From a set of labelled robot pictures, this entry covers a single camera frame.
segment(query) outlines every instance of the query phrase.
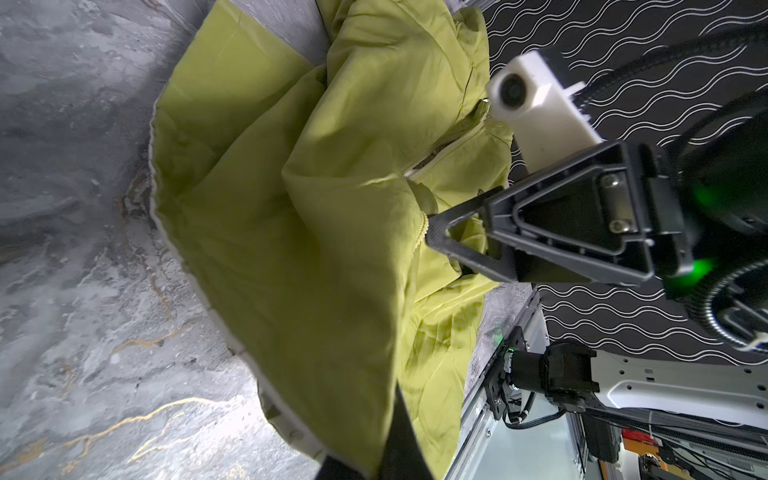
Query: yellow-green fabric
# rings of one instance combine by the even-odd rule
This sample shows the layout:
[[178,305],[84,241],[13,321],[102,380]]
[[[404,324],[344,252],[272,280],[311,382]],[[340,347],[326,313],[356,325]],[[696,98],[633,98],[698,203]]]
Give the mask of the yellow-green fabric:
[[[318,6],[333,43],[313,68],[216,3],[156,104],[154,216],[288,442],[371,475],[398,382],[441,478],[494,283],[422,239],[427,214],[506,184],[485,23],[442,0]],[[452,234],[485,248],[474,221]]]

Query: cable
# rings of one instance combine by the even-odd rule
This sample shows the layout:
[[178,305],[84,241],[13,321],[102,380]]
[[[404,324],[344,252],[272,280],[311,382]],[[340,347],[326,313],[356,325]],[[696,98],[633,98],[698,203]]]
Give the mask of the cable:
[[509,429],[525,430],[525,429],[532,429],[535,426],[543,425],[546,422],[551,422],[552,420],[557,420],[563,415],[565,415],[565,409],[559,409],[556,413],[541,417],[540,419],[531,420],[530,422],[526,422],[526,423],[510,423],[510,422],[507,422],[503,416],[502,416],[502,420],[504,420],[504,424]]
[[598,77],[594,82],[574,96],[577,108],[583,108],[589,101],[602,91],[628,78],[634,78],[642,71],[657,67],[671,61],[693,57],[703,53],[732,50],[749,43],[768,42],[768,25],[752,24],[745,27],[733,28],[713,35],[683,41],[668,48],[661,48],[648,55],[631,61],[609,74]]
[[[620,423],[620,425],[629,425],[626,428],[635,429],[635,430],[642,430],[644,432],[648,432],[649,429],[647,427],[647,423],[645,422],[639,422],[637,420],[631,420],[631,419],[625,419],[623,417],[618,417],[616,415],[612,415],[610,413],[606,412],[596,412],[591,411],[588,415],[598,419],[603,420],[604,422],[611,423],[610,419],[613,419]],[[716,450],[722,450],[724,452],[734,453],[736,455],[741,455],[747,458],[751,458],[753,460],[757,460],[760,462],[768,462],[768,455],[762,452],[755,452],[754,450],[745,449],[744,447],[739,447],[735,445],[729,445],[727,443],[717,442],[715,440],[711,439],[703,439],[701,437],[697,437],[695,435],[690,435],[684,432],[678,432],[676,430],[670,430],[666,429],[664,427],[659,427],[656,425],[657,428],[654,429],[654,435],[657,437],[671,437],[672,439],[679,439],[679,440],[686,440],[688,442],[698,443],[700,445],[704,445],[706,447],[710,447],[712,449]]]
[[[765,268],[768,266],[768,250],[750,252],[733,262],[719,266],[705,275],[694,287],[694,291],[686,300],[686,307],[690,318],[702,326],[709,334],[719,336],[731,345],[744,347],[749,345],[745,339],[734,335],[723,327],[715,317],[713,303],[720,292],[729,283],[745,273]],[[754,353],[768,353],[764,346],[753,346],[750,350]]]
[[509,415],[509,404],[507,404],[507,417],[509,418],[509,422],[523,423],[523,421],[528,417],[528,413],[530,413],[531,408],[533,408],[534,400],[536,400],[536,392],[531,392],[531,394],[528,395],[528,401],[525,402],[523,410],[521,410],[520,413],[514,417]]
[[[637,430],[643,430],[643,431],[645,431],[645,432],[647,432],[647,431],[648,431],[648,429],[646,429],[646,428],[638,427],[637,425],[635,425],[635,424],[637,424],[637,423],[639,423],[639,422],[625,422],[625,423],[615,423],[615,422],[610,422],[610,421],[608,421],[608,420],[606,420],[606,419],[602,419],[602,418],[600,418],[600,417],[595,417],[595,418],[597,418],[598,420],[601,420],[601,421],[603,421],[603,422],[606,422],[606,423],[608,423],[608,424],[610,424],[610,425],[613,425],[613,426],[615,426],[615,427],[618,427],[618,428],[620,428],[620,429],[629,428],[629,429],[637,429]],[[694,456],[696,456],[697,458],[698,458],[699,456],[701,456],[701,457],[704,457],[704,458],[707,458],[707,459],[711,460],[712,462],[716,462],[716,463],[718,463],[718,464],[720,464],[720,465],[723,465],[723,466],[725,466],[725,467],[727,467],[727,468],[731,468],[731,469],[734,469],[734,468],[735,468],[735,467],[733,467],[732,465],[728,465],[728,464],[722,463],[722,462],[720,462],[720,461],[718,461],[718,460],[715,460],[714,458],[711,458],[711,457],[707,457],[707,456],[706,456],[706,455],[704,455],[704,454],[701,454],[701,453],[699,453],[699,452],[696,452],[696,451],[694,451],[694,450],[692,450],[692,449],[689,449],[688,447],[682,446],[680,443],[678,443],[678,442],[675,442],[674,440],[672,440],[672,439],[669,439],[669,438],[668,438],[668,437],[670,437],[670,436],[672,436],[672,435],[667,435],[667,434],[657,434],[656,436],[657,436],[657,437],[659,437],[660,439],[664,440],[665,442],[669,442],[670,444],[674,445],[675,447],[678,447],[678,448],[680,448],[680,449],[683,449],[683,450],[685,450],[685,451],[689,452],[691,455],[694,455]],[[693,440],[693,442],[702,443],[702,442],[701,442],[701,439],[694,439],[694,440]],[[717,448],[717,447],[713,447],[713,448],[715,448],[715,449],[719,449],[719,450],[723,450],[723,451],[725,451],[725,452],[728,452],[728,449],[722,449],[722,448]],[[764,460],[764,459],[762,459],[762,458],[754,458],[754,457],[753,457],[753,456],[751,456],[751,455],[744,455],[744,456],[746,456],[746,457],[749,457],[749,458],[753,458],[753,459],[756,459],[756,460],[762,460],[762,461],[765,461],[765,460]],[[749,473],[749,472],[745,472],[745,471],[742,471],[742,470],[740,470],[740,469],[738,469],[738,468],[737,468],[737,471],[738,471],[739,473],[742,473],[742,474],[744,474],[744,475],[746,475],[746,476],[750,477],[750,478],[755,478],[756,480],[765,480],[764,478],[758,477],[758,476],[756,476],[756,475],[754,475],[754,474],[751,474],[751,473]]]
[[[672,143],[667,145],[667,156],[672,162],[673,167],[677,165],[677,158],[680,153],[683,152],[688,141],[694,137],[702,128],[706,127],[711,122],[718,118],[725,117],[726,115],[735,114],[739,111],[746,110],[748,108],[758,108],[760,111],[768,108],[768,90],[751,91],[748,94],[742,95],[735,100],[729,101],[719,109],[708,114],[696,122],[693,127],[689,128],[681,136],[675,138]],[[677,168],[672,168],[672,173],[677,175],[677,182],[680,182],[680,171]]]
[[725,478],[726,480],[736,480],[733,477],[733,475],[731,475],[730,473],[727,473],[727,472],[724,472],[722,470],[719,470],[718,468],[714,468],[712,465],[708,465],[707,462],[706,462],[706,459],[704,461],[702,461],[701,458],[699,458],[698,456],[694,456],[694,458],[696,459],[696,462],[698,462],[698,463],[694,462],[693,460],[691,460],[690,458],[687,458],[687,457],[683,457],[683,460],[685,460],[686,462],[690,463],[694,467],[708,468],[709,470],[717,473],[719,476]]
[[750,478],[756,478],[757,480],[765,480],[764,478],[761,478],[761,477],[758,477],[757,475],[754,475],[752,472],[748,472],[746,470],[742,470],[741,468],[734,467],[733,465],[729,465],[729,464],[727,464],[725,462],[721,462],[720,460],[716,460],[715,458],[712,458],[712,457],[708,456],[707,454],[704,454],[704,453],[701,453],[701,452],[696,452],[693,449],[689,449],[688,447],[684,447],[684,446],[680,445],[679,443],[672,442],[671,440],[667,440],[667,442],[672,443],[675,446],[675,448],[683,449],[686,452],[690,453],[694,457],[698,458],[699,462],[703,462],[707,466],[707,468],[710,468],[712,470],[714,470],[714,468],[709,466],[707,464],[707,461],[715,462],[718,465],[722,465],[723,467],[728,468],[731,471],[739,472],[740,474],[746,475],[747,477],[750,477]]

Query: white wavy line pattern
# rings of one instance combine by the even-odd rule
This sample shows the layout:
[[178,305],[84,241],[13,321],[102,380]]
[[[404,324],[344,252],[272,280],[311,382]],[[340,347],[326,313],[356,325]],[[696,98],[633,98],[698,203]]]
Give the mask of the white wavy line pattern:
[[669,356],[672,356],[675,359],[680,360],[682,362],[697,362],[697,361],[699,361],[701,359],[704,359],[704,358],[707,358],[707,357],[716,357],[716,358],[720,358],[720,359],[726,360],[727,362],[730,362],[733,365],[751,365],[751,366],[756,366],[756,365],[765,365],[766,363],[768,363],[768,358],[760,360],[759,362],[742,362],[742,361],[739,361],[738,359],[733,358],[731,355],[729,355],[729,354],[727,354],[725,352],[721,352],[719,350],[713,350],[713,349],[704,349],[704,350],[700,350],[699,352],[692,353],[690,355],[684,355],[682,353],[675,352],[670,347],[668,347],[666,345],[662,345],[660,343],[649,343],[649,344],[647,344],[646,346],[644,346],[642,348],[634,349],[634,348],[626,346],[622,342],[619,342],[618,340],[612,339],[612,338],[599,339],[597,342],[587,342],[584,339],[582,339],[580,336],[575,335],[573,333],[564,333],[561,336],[553,336],[553,335],[550,334],[549,338],[553,339],[553,340],[576,339],[579,342],[585,344],[586,346],[588,346],[588,347],[590,347],[592,349],[599,349],[599,348],[601,348],[602,346],[605,346],[605,345],[614,345],[614,346],[619,347],[620,349],[622,349],[623,351],[625,351],[627,353],[631,353],[632,355],[642,355],[644,353],[650,352],[651,350],[657,350],[657,351],[664,352],[664,353],[668,354]]
[[638,300],[645,300],[647,302],[651,302],[653,300],[658,300],[662,296],[664,296],[663,290],[658,290],[656,293],[652,293],[650,295],[643,295],[641,293],[635,292],[634,290],[630,290],[628,288],[621,288],[621,287],[614,287],[610,290],[608,290],[605,293],[597,293],[592,290],[589,290],[586,286],[583,285],[576,285],[572,286],[570,289],[568,289],[565,292],[561,292],[560,290],[554,289],[552,286],[549,285],[539,285],[539,290],[544,290],[545,292],[552,292],[556,296],[559,296],[561,298],[569,297],[570,295],[576,293],[576,292],[583,292],[587,293],[588,295],[591,295],[592,298],[598,299],[598,300],[606,300],[611,298],[613,295],[616,295],[617,293],[626,293],[627,295],[632,295]]
[[655,339],[655,340],[662,340],[667,338],[668,336],[672,336],[675,334],[681,334],[681,335],[688,335],[690,337],[693,337],[694,339],[698,340],[699,342],[705,343],[707,345],[723,345],[723,342],[717,340],[717,339],[711,339],[707,338],[705,336],[701,336],[698,333],[694,332],[691,329],[687,329],[682,326],[672,326],[663,332],[659,333],[653,333],[649,332],[645,329],[640,328],[638,325],[634,323],[620,323],[619,325],[616,325],[613,328],[605,328],[598,323],[596,323],[593,320],[590,319],[580,319],[576,323],[565,323],[556,316],[545,316],[544,320],[547,322],[557,323],[559,326],[563,327],[567,330],[576,330],[578,327],[587,325],[591,326],[594,329],[606,333],[608,335],[615,335],[616,333],[619,333],[622,330],[634,330],[636,332],[642,333],[644,336],[648,337],[649,339]]
[[737,74],[745,74],[745,75],[754,76],[754,77],[763,77],[768,75],[768,67],[750,68],[750,67],[734,66],[734,67],[726,68],[725,70],[721,70],[717,72],[704,86],[699,87],[696,90],[692,90],[692,91],[664,90],[656,93],[647,102],[645,102],[645,105],[638,108],[637,110],[626,111],[626,110],[620,110],[618,108],[612,108],[610,110],[604,111],[603,113],[600,114],[598,119],[594,122],[594,126],[597,127],[599,124],[603,122],[603,120],[609,117],[615,117],[615,116],[619,116],[622,118],[640,117],[642,114],[645,114],[646,112],[648,112],[648,110],[650,110],[650,108],[656,102],[663,100],[665,98],[681,98],[684,100],[693,100],[694,98],[699,98],[700,96],[705,95],[709,90],[714,88],[714,86],[717,85],[717,83],[720,80],[723,80],[724,78],[728,78],[731,75],[737,75]]
[[632,15],[627,18],[627,20],[619,25],[616,28],[596,28],[595,30],[591,31],[589,34],[585,35],[584,38],[581,39],[578,46],[570,51],[563,52],[563,58],[571,58],[578,54],[578,52],[581,51],[582,48],[587,44],[588,41],[590,41],[592,38],[597,37],[598,35],[608,35],[608,36],[615,36],[619,35],[621,32],[627,30],[627,28],[630,27],[632,24],[632,21],[637,18],[637,16],[645,12],[646,10],[650,8],[673,8],[678,6],[679,4],[683,3],[684,0],[655,0],[652,2],[645,2],[642,6],[635,9],[634,12],[632,12]]
[[598,310],[608,310],[609,312],[612,312],[613,314],[618,315],[621,318],[630,319],[630,318],[635,318],[641,315],[642,313],[652,312],[652,313],[657,313],[660,316],[664,317],[665,319],[671,320],[673,322],[687,322],[684,316],[674,315],[673,313],[665,312],[655,305],[643,305],[643,306],[639,306],[635,310],[632,310],[631,312],[622,312],[621,310],[617,309],[615,306],[609,305],[607,303],[596,303],[588,309],[582,309],[578,306],[575,306],[571,302],[566,302],[564,300],[561,300],[560,302],[557,302],[553,306],[544,305],[542,306],[541,309],[544,310],[545,312],[554,312],[555,310],[557,310],[562,306],[565,306],[576,312],[579,312],[581,315],[590,315],[591,313],[595,313]]
[[493,16],[488,21],[488,25],[493,25],[493,22],[496,21],[496,17],[498,17],[498,14],[502,13],[504,10],[514,9],[519,7],[520,5],[523,5],[526,0],[519,0],[519,2],[506,2],[502,3],[495,12],[493,12]]
[[[498,58],[501,57],[504,50],[507,47],[510,47],[510,45],[520,45],[519,48],[521,48],[521,51],[515,51],[515,54],[519,53],[525,53],[530,50],[536,49],[536,48],[547,48],[551,47],[552,45],[555,45],[555,48],[558,45],[558,42],[561,42],[561,40],[564,38],[564,35],[567,33],[570,33],[571,37],[573,38],[573,35],[583,35],[582,33],[576,33],[578,31],[584,31],[587,29],[587,32],[585,32],[585,35],[581,39],[578,39],[578,44],[576,45],[576,40],[568,41],[566,42],[563,40],[562,43],[567,45],[571,50],[566,51],[562,53],[562,56],[564,58],[573,58],[571,61],[569,68],[575,69],[578,67],[589,67],[594,68],[596,71],[591,73],[591,77],[589,79],[588,84],[591,84],[595,80],[597,80],[600,76],[605,75],[613,71],[612,68],[606,67],[604,64],[606,64],[608,61],[616,58],[617,51],[621,49],[621,47],[625,45],[648,45],[653,44],[654,42],[657,42],[659,38],[662,38],[662,36],[669,32],[672,29],[678,28],[678,25],[675,25],[676,23],[680,22],[684,18],[706,18],[706,17],[712,17],[713,15],[717,16],[718,13],[722,12],[725,8],[727,8],[729,5],[733,3],[733,0],[713,0],[710,4],[716,4],[712,6],[707,6],[706,8],[685,8],[688,2],[685,2],[685,0],[651,0],[649,2],[643,2],[642,0],[609,0],[602,5],[599,5],[599,9],[594,14],[591,14],[591,17],[588,20],[583,21],[577,21],[577,20],[571,20],[572,17],[575,17],[578,12],[583,12],[587,6],[582,6],[581,0],[572,0],[572,2],[553,2],[552,0],[546,0],[546,2],[541,6],[537,8],[526,8],[524,10],[518,11],[514,13],[514,18],[510,22],[505,22],[503,25],[504,28],[502,29],[492,29],[492,24],[494,20],[498,17],[498,14],[506,10],[508,8],[517,8],[521,7],[523,5],[523,1],[519,2],[508,2],[496,10],[496,12],[493,15],[493,18],[488,24],[488,36],[489,37],[499,37],[499,36],[505,36],[506,38],[503,39],[503,42],[498,46],[498,50],[495,51],[495,53],[491,56],[491,60],[496,61]],[[624,20],[619,26],[613,27],[613,28],[594,28],[595,25],[600,26],[601,20],[607,17],[610,17],[610,15],[606,15],[607,12],[612,12],[616,8],[614,5],[617,5],[621,2],[639,2],[639,5],[637,7],[629,6],[627,5],[624,7],[626,10],[631,10],[631,12],[628,12],[626,17],[626,20]],[[548,14],[547,8],[550,10],[560,9],[565,7],[566,5],[570,5],[564,12],[562,13],[556,13],[556,14]],[[650,33],[649,35],[645,36],[630,36],[630,35],[623,35],[628,29],[637,27],[641,30],[641,27],[638,26],[641,23],[640,15],[644,12],[648,12],[651,10],[656,11],[664,11],[669,10],[671,8],[675,8],[676,12],[671,12],[669,15],[664,17],[664,14],[661,15],[659,13],[647,13],[642,17],[643,22],[647,22],[649,20],[649,15],[655,17],[659,23],[660,26],[653,25],[652,23],[650,25],[645,24],[645,28],[650,27],[650,29],[654,29],[655,31],[653,33]],[[520,21],[529,15],[540,15],[536,22],[531,27],[530,31],[528,33],[522,34],[521,32],[518,32],[515,30],[515,28],[520,25]],[[749,15],[749,16],[739,16],[739,15],[728,15],[728,16],[720,16],[719,18],[715,18],[713,21],[709,22],[706,27],[704,27],[701,30],[701,33],[699,35],[704,35],[708,32],[711,32],[717,28],[721,28],[724,25],[745,25],[749,23],[755,23],[755,22],[762,22],[764,20],[768,19],[768,9],[763,10],[760,13]],[[546,24],[547,22],[558,22],[558,29],[552,35],[552,33],[544,33],[544,31],[553,31],[554,26],[551,27],[551,29],[542,28],[542,25]],[[705,19],[701,22],[701,24],[704,24],[708,22],[709,20]],[[507,36],[510,34],[510,32],[514,32],[517,34],[517,36]],[[544,38],[536,38],[537,36],[544,35]],[[590,40],[596,39],[598,37],[606,37],[606,47],[604,54],[596,54],[595,56],[598,56],[597,58],[588,60],[585,58],[578,58],[577,55],[582,52],[586,45]],[[608,38],[613,37],[612,44],[607,41]],[[666,48],[667,45],[653,45],[647,48],[643,55],[647,55],[652,51],[655,51],[659,48]],[[677,62],[676,65],[672,69],[670,69],[662,78],[658,78],[655,80],[644,80],[641,78],[635,78],[631,79],[629,81],[624,82],[623,85],[621,85],[619,88],[617,88],[612,94],[609,95],[608,98],[605,99],[593,99],[590,101],[591,105],[594,105],[595,107],[607,107],[613,102],[615,102],[619,97],[626,94],[630,89],[632,88],[663,88],[664,85],[672,82],[676,78],[676,76],[681,75],[682,72],[686,70],[693,70],[691,67],[694,65],[722,65],[726,64],[728,62],[732,62],[736,60],[742,53],[746,50],[746,46],[742,46],[739,48],[735,48],[730,52],[727,52],[722,55],[696,55],[690,58],[685,58],[682,61]],[[492,74],[496,71],[500,70],[504,67],[503,63],[497,63],[496,65],[493,65]],[[707,83],[703,86],[697,87],[697,88],[691,88],[689,91],[682,91],[677,89],[671,89],[668,88],[663,91],[655,91],[653,94],[648,98],[644,104],[638,108],[631,108],[631,109],[621,109],[621,108],[612,108],[610,110],[602,111],[599,116],[593,121],[593,125],[595,127],[600,126],[601,124],[607,123],[606,121],[609,119],[614,118],[620,118],[620,119],[627,119],[632,120],[636,118],[642,118],[646,114],[648,114],[652,109],[653,112],[657,112],[661,105],[666,105],[665,101],[669,101],[672,99],[677,100],[683,100],[683,101],[693,101],[698,98],[705,97],[705,95],[709,94],[718,84],[725,84],[724,80],[729,79],[728,85],[730,86],[730,82],[733,81],[733,78],[739,79],[741,76],[745,77],[763,77],[768,75],[768,67],[763,67],[762,65],[759,65],[758,68],[754,67],[747,67],[747,66],[731,66],[729,68],[725,68],[723,70],[717,71],[717,73],[712,77],[709,78]],[[765,88],[768,86],[768,83],[763,84],[761,87],[757,88],[757,90],[760,90],[761,88]],[[679,128],[683,128],[683,125],[691,120],[692,116],[694,115],[702,115],[705,112],[714,111],[718,109],[720,105],[718,103],[714,103],[712,101],[703,101],[697,104],[693,105],[687,105],[687,108],[679,113],[677,115],[677,118],[669,119],[666,123],[663,121],[659,121],[658,119],[654,119],[654,121],[638,121],[631,126],[629,126],[623,134],[619,135],[618,138],[620,139],[626,139],[630,137],[632,134],[642,131],[642,130],[651,130],[656,132],[668,132],[672,133],[670,135],[667,135],[666,137],[662,138],[660,141],[658,141],[658,144],[661,146],[664,146],[666,144],[669,144],[671,141],[673,141],[675,138],[679,137],[680,135],[677,133],[673,133],[671,131],[680,131]],[[702,135],[699,137],[694,137],[689,140],[689,144],[691,145],[703,145],[710,141],[712,138],[718,137],[730,130],[731,128],[734,128],[740,124],[742,124],[744,121],[747,121],[750,117],[748,116],[741,116],[736,118],[731,118],[724,123],[722,123],[714,132]],[[519,149],[512,151],[513,156],[520,155],[521,152]],[[517,167],[517,166],[523,166],[525,165],[525,162],[523,160],[517,159],[511,163],[511,168]],[[605,292],[595,292],[594,290],[591,290],[587,286],[570,286],[566,290],[558,290],[553,286],[550,285],[539,285],[539,290],[541,292],[549,292],[557,299],[554,305],[546,306],[544,305],[542,308],[545,312],[549,313],[548,315],[545,315],[545,321],[548,324],[557,325],[562,329],[571,330],[565,332],[561,336],[553,336],[550,335],[551,339],[557,340],[557,339],[577,339],[584,344],[590,346],[591,348],[600,348],[602,346],[616,346],[619,349],[622,349],[623,351],[633,354],[633,355],[642,355],[644,353],[650,352],[650,351],[660,351],[664,352],[667,355],[673,357],[674,359],[685,361],[685,362],[696,362],[702,359],[707,358],[717,358],[720,360],[724,360],[726,362],[732,363],[734,365],[763,365],[768,363],[768,358],[766,359],[759,359],[754,362],[744,362],[739,359],[736,359],[734,356],[730,355],[727,352],[720,351],[718,349],[712,349],[712,348],[706,348],[711,346],[722,346],[723,342],[719,341],[716,338],[710,338],[708,336],[701,335],[697,333],[696,331],[686,328],[685,326],[681,326],[681,323],[686,322],[686,318],[684,316],[679,316],[674,313],[670,313],[665,311],[665,309],[660,308],[659,306],[655,306],[652,304],[642,304],[642,303],[649,303],[654,302],[656,300],[661,300],[664,297],[664,291],[658,290],[655,293],[648,293],[648,294],[642,294],[638,293],[634,290],[627,289],[627,288],[620,288],[620,287],[613,287],[610,288],[608,291]],[[589,297],[590,300],[594,299],[596,301],[605,301],[609,300],[611,298],[634,298],[636,301],[639,301],[641,303],[641,306],[634,308],[635,306],[624,306],[625,309],[631,309],[634,308],[634,310],[631,311],[623,311],[618,309],[616,306],[613,306],[609,303],[597,303],[595,302],[592,305],[585,305],[584,308],[579,307],[575,305],[574,303],[568,301],[568,299],[571,297],[571,295],[583,293]],[[566,323],[562,321],[560,318],[558,318],[557,312],[560,312],[561,315],[570,315],[569,322],[573,323]],[[607,311],[610,314],[621,318],[626,319],[628,321],[615,323],[613,325],[601,325],[600,323],[596,322],[595,320],[591,318],[580,318],[578,320],[573,319],[573,313],[577,313],[579,315],[584,316],[590,316],[593,313],[596,313],[598,311]],[[642,314],[657,316],[660,318],[664,318],[670,322],[673,322],[672,326],[664,326],[661,327],[664,329],[660,332],[651,332],[650,330],[640,325],[637,325],[636,321],[634,319],[638,318]],[[595,342],[587,342],[583,338],[581,338],[578,335],[578,332],[584,331],[583,329],[593,329],[597,330],[599,333],[608,336],[606,338],[601,338]],[[611,338],[611,336],[616,336],[617,334],[621,332],[637,332],[644,336],[645,338],[649,340],[654,341],[660,341],[664,339],[668,339],[671,337],[678,338],[680,336],[683,336],[683,338],[688,337],[686,339],[686,342],[688,345],[690,345],[691,342],[698,342],[701,344],[701,348],[699,351],[691,354],[683,354],[674,351],[669,346],[663,345],[661,343],[648,343],[645,346],[642,346],[641,348],[633,348],[629,347],[625,343],[622,343],[621,341]],[[720,422],[723,425],[731,425],[727,422]]]
[[[722,27],[723,25],[748,25],[750,23],[757,23],[762,22],[766,18],[768,18],[768,9],[763,10],[760,13],[756,13],[755,15],[751,15],[749,17],[740,17],[738,15],[728,15],[727,17],[720,17],[717,20],[712,21],[709,25],[704,27],[701,32],[699,33],[699,36],[705,35],[707,33],[712,32],[717,27]],[[742,22],[743,20],[753,20],[753,22]]]
[[[568,22],[567,24],[563,25],[560,30],[558,30],[558,33],[555,34],[554,38],[546,43],[529,43],[523,50],[523,53],[527,51],[531,51],[535,48],[544,48],[548,47],[549,45],[553,45],[554,43],[557,43],[557,41],[560,39],[560,37],[569,29],[571,28],[589,28],[592,25],[598,23],[600,19],[603,17],[605,12],[608,10],[608,7],[610,7],[613,4],[616,4],[618,2],[637,2],[637,0],[613,0],[612,2],[607,2],[603,4],[603,6],[600,8],[600,11],[595,14],[594,17],[590,18],[589,20],[585,22]],[[514,39],[514,43],[522,43],[525,40],[518,40]]]
[[685,122],[685,120],[687,120],[691,115],[695,115],[701,111],[715,111],[720,107],[722,107],[722,105],[713,104],[710,102],[703,102],[700,104],[691,105],[686,109],[686,111],[680,114],[680,117],[677,117],[676,119],[672,120],[667,124],[657,124],[652,121],[638,121],[636,124],[632,125],[627,130],[625,130],[623,134],[619,135],[618,138],[620,140],[624,140],[630,135],[632,135],[634,132],[638,130],[642,130],[644,128],[648,128],[653,131],[670,131],[674,128],[681,126]]
[[685,60],[681,61],[677,65],[672,68],[672,70],[664,75],[662,78],[659,78],[658,80],[642,80],[639,78],[629,80],[623,85],[621,85],[609,98],[606,98],[604,100],[592,100],[589,103],[598,107],[605,107],[609,104],[616,101],[617,98],[619,98],[625,91],[629,90],[632,87],[644,87],[644,88],[656,88],[661,87],[665,85],[667,82],[672,80],[678,73],[680,73],[684,68],[689,67],[691,65],[696,64],[706,64],[706,65],[721,65],[724,63],[727,63],[739,55],[742,54],[746,50],[746,46],[736,48],[724,55],[720,56],[707,56],[707,55],[696,55],[695,57],[686,58]]
[[[725,132],[727,132],[731,128],[738,127],[739,125],[741,125],[745,121],[749,120],[750,118],[752,118],[752,117],[735,117],[735,118],[731,118],[729,121],[727,121],[724,124],[720,125],[720,127],[717,128],[717,130],[714,131],[713,133],[711,133],[711,134],[709,134],[709,135],[707,135],[705,137],[694,137],[694,138],[691,138],[688,141],[688,144],[689,145],[704,145],[707,142],[709,142],[709,139],[711,139],[712,137],[719,137],[720,135],[724,134]],[[671,143],[675,138],[677,138],[679,136],[680,136],[679,134],[667,135],[666,137],[664,137],[661,140],[659,140],[657,145],[659,145],[660,147],[663,147],[664,145],[667,145],[667,144]]]
[[549,4],[552,3],[552,0],[547,0],[541,7],[539,8],[526,8],[525,10],[521,10],[518,12],[517,15],[515,15],[515,18],[510,22],[509,26],[505,28],[504,30],[491,30],[488,32],[488,38],[490,37],[500,37],[502,35],[508,34],[515,25],[518,24],[518,20],[521,18],[528,16],[528,15],[538,15],[542,13],[544,10],[547,9]]
[[[491,60],[495,60],[496,58],[498,58],[498,56],[507,47],[507,45],[509,45],[511,43],[522,43],[524,41],[528,41],[531,38],[533,38],[533,36],[536,35],[536,31],[541,26],[541,24],[543,24],[545,22],[549,22],[550,20],[555,20],[555,21],[558,21],[558,22],[561,21],[561,20],[565,20],[566,18],[571,16],[571,13],[574,12],[574,10],[576,9],[576,5],[578,5],[578,3],[580,1],[581,0],[574,0],[574,2],[571,5],[571,7],[568,10],[566,10],[565,12],[563,12],[563,13],[561,13],[559,15],[544,15],[543,17],[541,17],[540,19],[538,19],[536,21],[536,23],[533,25],[533,29],[525,37],[508,37],[508,38],[505,38],[504,43],[502,43],[502,45],[498,48],[498,51],[491,56]],[[505,33],[504,34],[498,34],[498,35],[488,34],[488,37],[490,38],[491,36],[501,36],[501,35],[505,35]]]
[[659,27],[658,30],[655,31],[655,33],[648,35],[647,37],[624,37],[621,40],[614,43],[611,48],[608,49],[608,51],[603,55],[602,57],[596,59],[596,60],[577,60],[572,62],[568,68],[573,70],[576,67],[599,67],[606,61],[608,61],[609,57],[620,47],[624,45],[629,44],[635,44],[635,45],[647,45],[651,43],[652,41],[656,41],[661,35],[664,34],[664,32],[667,31],[667,29],[672,26],[672,24],[682,18],[686,17],[708,17],[710,15],[714,15],[718,12],[721,12],[724,8],[726,8],[733,0],[723,0],[722,2],[718,3],[717,5],[709,8],[686,8],[684,10],[680,10],[678,12],[675,12],[670,16],[664,24]]

